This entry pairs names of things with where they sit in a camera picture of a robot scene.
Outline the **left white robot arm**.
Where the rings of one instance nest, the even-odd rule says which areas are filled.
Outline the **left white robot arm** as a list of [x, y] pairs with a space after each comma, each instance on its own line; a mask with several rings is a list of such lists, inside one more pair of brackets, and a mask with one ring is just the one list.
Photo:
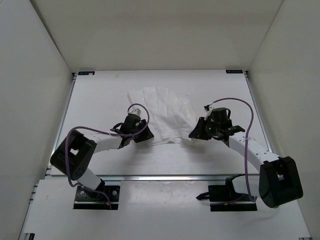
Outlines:
[[84, 134], [89, 127], [74, 127], [55, 150], [50, 163], [67, 176], [73, 187], [83, 191], [94, 200], [109, 200], [105, 182], [89, 169], [94, 154], [109, 150], [120, 150], [130, 142], [140, 143], [154, 138], [148, 121], [135, 113], [128, 113], [124, 122], [111, 128], [111, 133], [94, 131]]

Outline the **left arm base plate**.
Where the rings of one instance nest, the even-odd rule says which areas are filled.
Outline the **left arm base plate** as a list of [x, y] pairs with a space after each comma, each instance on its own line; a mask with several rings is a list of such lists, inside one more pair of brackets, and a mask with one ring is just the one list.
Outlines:
[[111, 203], [107, 198], [100, 193], [94, 193], [84, 190], [78, 186], [76, 189], [73, 209], [75, 210], [118, 210], [120, 198], [120, 185], [105, 185], [104, 193], [108, 196]]

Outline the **white pleated skirt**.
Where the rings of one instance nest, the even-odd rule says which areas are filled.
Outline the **white pleated skirt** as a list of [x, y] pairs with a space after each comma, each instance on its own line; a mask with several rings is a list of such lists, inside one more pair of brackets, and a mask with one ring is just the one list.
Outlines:
[[162, 87], [144, 87], [128, 91], [127, 95], [131, 104], [141, 104], [149, 112], [148, 127], [154, 135], [148, 141], [150, 146], [193, 143], [189, 134], [198, 121], [193, 106], [186, 97]]

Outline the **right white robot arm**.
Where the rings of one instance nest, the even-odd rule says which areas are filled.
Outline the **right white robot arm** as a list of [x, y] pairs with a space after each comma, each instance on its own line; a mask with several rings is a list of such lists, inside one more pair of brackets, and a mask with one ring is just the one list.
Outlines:
[[207, 107], [206, 110], [207, 115], [199, 118], [189, 138], [222, 141], [258, 171], [255, 176], [240, 173], [227, 177], [220, 190], [223, 204], [252, 197], [260, 198], [269, 208], [277, 208], [303, 197], [297, 165], [291, 157], [272, 153], [246, 136], [241, 126], [232, 124], [230, 109]]

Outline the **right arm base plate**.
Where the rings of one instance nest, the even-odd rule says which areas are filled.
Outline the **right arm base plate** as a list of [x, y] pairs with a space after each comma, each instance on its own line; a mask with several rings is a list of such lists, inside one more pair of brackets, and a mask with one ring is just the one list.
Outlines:
[[211, 184], [208, 191], [199, 194], [198, 201], [209, 200], [211, 212], [255, 212], [257, 205], [250, 201], [248, 194], [237, 193], [232, 185], [232, 180], [243, 177], [236, 174], [225, 179], [224, 185]]

